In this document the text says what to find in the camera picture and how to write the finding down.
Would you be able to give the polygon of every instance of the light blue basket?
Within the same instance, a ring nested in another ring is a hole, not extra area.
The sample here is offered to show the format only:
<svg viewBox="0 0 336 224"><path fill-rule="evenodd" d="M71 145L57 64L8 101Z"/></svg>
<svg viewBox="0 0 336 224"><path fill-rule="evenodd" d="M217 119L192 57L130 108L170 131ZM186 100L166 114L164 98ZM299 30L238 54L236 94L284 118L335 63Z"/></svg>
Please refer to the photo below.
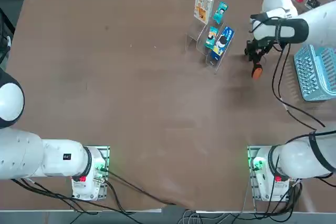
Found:
<svg viewBox="0 0 336 224"><path fill-rule="evenodd" d="M303 46L294 56L294 63L306 101L336 98L336 49Z"/></svg>

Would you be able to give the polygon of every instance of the white robotic arm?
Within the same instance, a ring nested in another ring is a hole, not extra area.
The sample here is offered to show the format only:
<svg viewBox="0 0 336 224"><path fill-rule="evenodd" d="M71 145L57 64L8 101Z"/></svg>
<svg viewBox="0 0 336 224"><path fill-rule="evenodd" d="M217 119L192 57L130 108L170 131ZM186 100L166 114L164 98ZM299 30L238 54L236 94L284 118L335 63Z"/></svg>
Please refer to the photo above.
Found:
<svg viewBox="0 0 336 224"><path fill-rule="evenodd" d="M336 48L335 1L297 16L291 0L264 0L262 11L251 15L254 40L248 42L247 49L253 60L259 60L256 52L260 47L270 50L274 42ZM336 132L318 134L308 134L285 145L260 148L251 166L262 200L279 200L288 189L289 178L311 178L336 172ZM274 181L274 194L270 199Z"/></svg>
<svg viewBox="0 0 336 224"><path fill-rule="evenodd" d="M297 16L291 0L264 0L262 11L251 16L253 35L260 43L305 42L316 47L336 47L336 1Z"/></svg>
<svg viewBox="0 0 336 224"><path fill-rule="evenodd" d="M74 197L97 200L107 163L100 151L11 129L24 104L20 84L0 69L0 179L71 176Z"/></svg>

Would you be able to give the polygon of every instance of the brown table surface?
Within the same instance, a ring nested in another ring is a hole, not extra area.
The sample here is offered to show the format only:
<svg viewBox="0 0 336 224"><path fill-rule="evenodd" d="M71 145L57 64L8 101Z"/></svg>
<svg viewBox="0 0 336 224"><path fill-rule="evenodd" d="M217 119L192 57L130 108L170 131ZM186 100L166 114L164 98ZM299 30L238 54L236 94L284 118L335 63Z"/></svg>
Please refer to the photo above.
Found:
<svg viewBox="0 0 336 224"><path fill-rule="evenodd" d="M223 0L236 35L217 75L194 46L185 51L194 1L25 0L7 68L26 96L15 127L42 138L109 145L113 171L178 205L240 210L247 145L280 144L309 130L272 95L279 53L266 56L259 81L250 77L243 52L249 15L260 12L262 0ZM292 46L282 95L332 124L336 101L305 103L298 92L292 54L299 47ZM71 192L68 179L39 181ZM162 206L114 184L126 209ZM297 211L335 212L333 188L316 179L303 185ZM67 209L10 181L0 188L3 210ZM103 203L115 207L111 194ZM245 210L253 210L250 189Z"/></svg>

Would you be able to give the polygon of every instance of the orange object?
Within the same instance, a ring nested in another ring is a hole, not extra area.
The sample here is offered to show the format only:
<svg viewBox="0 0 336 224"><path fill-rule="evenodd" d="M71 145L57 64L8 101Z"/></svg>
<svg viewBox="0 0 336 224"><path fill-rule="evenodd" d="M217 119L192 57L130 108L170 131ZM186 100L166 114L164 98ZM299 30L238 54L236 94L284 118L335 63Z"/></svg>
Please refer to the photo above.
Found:
<svg viewBox="0 0 336 224"><path fill-rule="evenodd" d="M261 76L261 74L263 73L263 67L257 63L252 70L252 78L254 80L258 80Z"/></svg>

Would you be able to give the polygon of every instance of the snack package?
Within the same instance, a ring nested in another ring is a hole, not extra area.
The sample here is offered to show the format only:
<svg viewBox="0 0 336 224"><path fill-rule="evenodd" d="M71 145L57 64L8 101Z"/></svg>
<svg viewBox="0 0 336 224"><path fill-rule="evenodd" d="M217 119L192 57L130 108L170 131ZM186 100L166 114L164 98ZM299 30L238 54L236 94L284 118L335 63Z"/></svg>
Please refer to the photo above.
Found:
<svg viewBox="0 0 336 224"><path fill-rule="evenodd" d="M211 51L211 57L214 60L219 61L225 52L226 48L230 44L235 32L230 27L225 27L222 34L220 35L216 45Z"/></svg>
<svg viewBox="0 0 336 224"><path fill-rule="evenodd" d="M217 22L217 24L221 23L221 20L224 16L225 11L227 10L228 5L224 2L220 2L217 11L214 14L214 20Z"/></svg>
<svg viewBox="0 0 336 224"><path fill-rule="evenodd" d="M214 0L196 0L194 16L202 21L205 25L208 24L213 5Z"/></svg>
<svg viewBox="0 0 336 224"><path fill-rule="evenodd" d="M216 27L213 27L213 26L210 27L208 38L205 42L206 47L208 47L210 49L214 48L215 39L216 39L217 34L218 34L218 29Z"/></svg>

